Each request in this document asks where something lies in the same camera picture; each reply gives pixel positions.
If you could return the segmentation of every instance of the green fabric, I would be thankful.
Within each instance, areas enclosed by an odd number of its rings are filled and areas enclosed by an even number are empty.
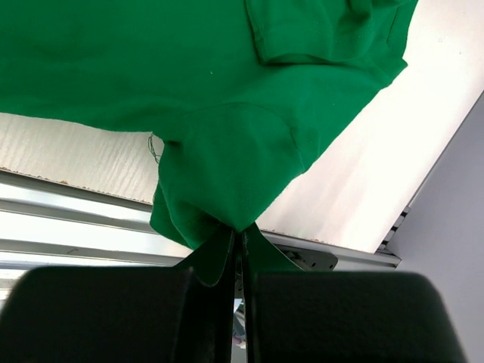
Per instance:
[[[0,111],[154,132],[151,225],[195,248],[254,222],[394,80],[415,5],[4,0]]]

